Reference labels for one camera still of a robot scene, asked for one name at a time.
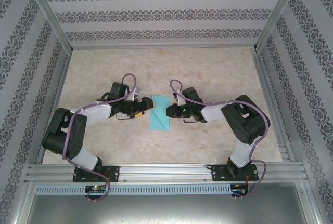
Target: marble floor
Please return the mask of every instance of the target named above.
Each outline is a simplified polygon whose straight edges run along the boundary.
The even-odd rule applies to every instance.
[[[134,73],[139,97],[169,96],[169,81],[194,87],[204,102],[248,95],[267,115],[267,107],[249,48],[75,50],[59,107],[77,109],[110,91],[114,81]],[[133,86],[130,77],[125,83]],[[103,163],[225,163],[236,137],[225,120],[185,124],[171,119],[169,131],[149,131],[149,111],[142,117],[120,121],[115,117],[86,129],[84,146]],[[253,158],[282,161],[274,130]],[[65,163],[61,155],[46,151],[44,164]]]

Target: white arm segment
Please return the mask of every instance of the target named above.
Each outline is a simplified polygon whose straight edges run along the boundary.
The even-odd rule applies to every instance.
[[[75,158],[73,158],[72,161],[80,165],[81,167],[94,170],[98,158],[97,156],[87,151],[84,147],[82,147],[78,155]]]
[[[203,118],[207,121],[213,121],[213,120],[219,120],[219,119],[225,119],[221,108],[223,108],[225,104],[220,104],[217,106],[206,106],[203,107],[201,110],[201,114]]]
[[[219,106],[206,106],[202,108],[201,114],[203,118],[207,121],[213,121],[213,120],[223,120],[225,119],[221,108],[224,107],[225,104],[221,104]],[[251,144],[245,144],[239,140],[236,142],[236,146],[234,149],[234,152],[232,153],[230,159],[231,161],[239,168],[244,167],[250,162],[249,154],[251,152],[251,149],[254,145],[254,143],[260,138],[260,136]]]
[[[86,126],[96,123],[99,120],[107,119],[110,117],[112,106],[108,104],[102,104],[98,106],[93,106],[91,108],[81,111],[79,114],[87,116]],[[81,148],[78,155],[72,159],[73,162],[80,165],[81,167],[94,170],[98,158],[97,156],[91,154],[84,147]]]
[[[182,98],[182,97],[180,97],[180,96],[178,96],[178,95],[177,95],[177,103],[178,103],[178,106],[181,106],[181,105],[183,105],[183,104],[186,104],[185,99]]]
[[[139,87],[134,88],[134,92],[130,94],[130,96],[127,98],[127,100],[134,101],[134,99],[139,96],[141,89]]]
[[[96,123],[99,120],[107,119],[110,117],[112,106],[108,104],[101,104],[81,111],[79,114],[87,116],[86,126]]]
[[[250,152],[259,138],[261,138],[261,136],[258,136],[251,145],[237,140],[235,149],[230,157],[231,161],[236,164],[237,167],[242,168],[250,162]]]

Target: wire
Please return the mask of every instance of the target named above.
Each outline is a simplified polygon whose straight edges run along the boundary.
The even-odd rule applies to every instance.
[[[128,94],[126,94],[125,96],[123,96],[123,97],[121,97],[121,98],[115,99],[115,100],[105,101],[105,102],[96,102],[96,103],[88,104],[88,105],[86,105],[86,106],[84,106],[84,107],[78,109],[77,111],[75,111],[74,114],[73,114],[72,117],[71,117],[71,120],[69,121],[69,125],[68,125],[68,128],[67,128],[66,139],[65,139],[65,145],[63,146],[62,159],[66,160],[67,162],[69,162],[70,164],[74,165],[74,166],[77,167],[77,168],[80,168],[80,169],[82,169],[82,170],[84,170],[84,171],[87,171],[87,172],[90,172],[90,173],[92,173],[92,174],[95,174],[95,175],[97,175],[97,176],[102,177],[103,179],[105,179],[105,181],[106,181],[106,185],[108,186],[108,189],[105,191],[105,193],[104,193],[100,198],[95,199],[95,200],[89,198],[89,195],[90,195],[90,192],[89,192],[88,195],[87,195],[88,201],[94,201],[94,202],[97,202],[97,201],[102,200],[102,199],[103,199],[104,197],[106,197],[107,194],[109,193],[110,188],[111,188],[111,184],[110,184],[110,180],[109,180],[106,176],[104,176],[104,175],[102,175],[102,174],[100,174],[100,173],[98,173],[98,172],[95,172],[95,171],[93,171],[93,170],[90,170],[90,169],[87,169],[87,168],[81,167],[79,164],[73,162],[73,161],[70,160],[70,159],[67,159],[67,157],[66,157],[66,152],[67,152],[67,147],[68,147],[68,142],[69,142],[69,136],[70,136],[71,129],[72,129],[72,126],[73,126],[73,121],[74,121],[74,118],[76,117],[76,115],[78,115],[81,111],[83,111],[83,110],[85,110],[85,109],[88,109],[88,108],[93,107],[93,106],[104,105],[104,104],[109,104],[109,103],[115,103],[115,102],[118,102],[118,101],[121,101],[121,100],[125,100],[130,94],[132,94],[132,93],[134,92],[134,89],[135,89],[135,87],[136,87],[136,77],[135,77],[134,74],[132,74],[132,73],[127,73],[127,74],[125,74],[125,75],[123,76],[122,80],[121,80],[121,83],[124,82],[124,79],[125,79],[127,76],[132,76],[133,79],[134,79],[134,86],[133,86],[133,89],[132,89]]]
[[[220,102],[213,102],[213,103],[202,103],[202,102],[198,102],[198,101],[194,101],[192,99],[189,99],[189,98],[186,98],[184,97],[181,93],[179,93],[173,86],[172,86],[172,82],[178,82],[181,86],[180,88],[180,91],[182,91],[183,89],[183,84],[182,82],[180,82],[179,80],[171,80],[170,81],[170,87],[171,89],[173,90],[174,93],[176,93],[176,95],[180,96],[181,98],[185,99],[186,101],[189,101],[189,102],[192,102],[192,103],[196,103],[196,104],[199,104],[201,106],[218,106],[218,105],[222,105],[222,104],[227,104],[227,103],[239,103],[239,104],[244,104],[252,109],[254,109],[255,111],[257,111],[259,113],[259,115],[262,117],[264,123],[265,123],[265,131],[264,131],[264,134],[254,143],[251,151],[250,151],[250,154],[249,154],[249,159],[253,162],[260,162],[260,163],[263,163],[264,165],[264,171],[261,175],[261,177],[259,178],[258,182],[255,184],[254,188],[247,194],[247,195],[250,195],[257,187],[258,185],[260,184],[260,182],[263,180],[265,174],[266,174],[266,169],[267,169],[267,165],[264,161],[262,160],[254,160],[252,159],[252,154],[254,153],[254,150],[255,148],[257,147],[258,143],[261,142],[265,136],[267,135],[268,133],[268,121],[266,119],[266,116],[264,115],[264,113],[257,107],[253,106],[252,104],[250,103],[247,103],[247,102],[243,102],[243,101],[240,101],[240,100],[227,100],[227,101],[220,101]]]
[[[246,181],[245,181],[246,189],[249,189],[249,176],[248,176],[248,174],[245,174],[245,179],[246,179]]]

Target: patterned wallpaper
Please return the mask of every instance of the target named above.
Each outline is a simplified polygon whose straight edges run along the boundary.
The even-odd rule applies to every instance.
[[[67,54],[35,0],[0,0],[0,223],[35,163]]]
[[[333,223],[332,17],[332,0],[289,0],[261,50],[324,223]]]
[[[278,0],[48,0],[73,47],[255,44]]]

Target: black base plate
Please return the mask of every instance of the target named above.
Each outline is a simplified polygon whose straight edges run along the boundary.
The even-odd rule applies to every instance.
[[[119,169],[119,166],[102,166],[101,174],[106,176],[110,182],[118,182]],[[75,167],[73,182],[105,182],[105,179]]]
[[[250,164],[248,169],[244,173],[237,175],[236,178],[233,178],[229,173],[226,164],[211,165],[211,171],[213,181],[246,181],[246,175],[249,176],[249,181],[259,180],[257,167],[254,164]]]

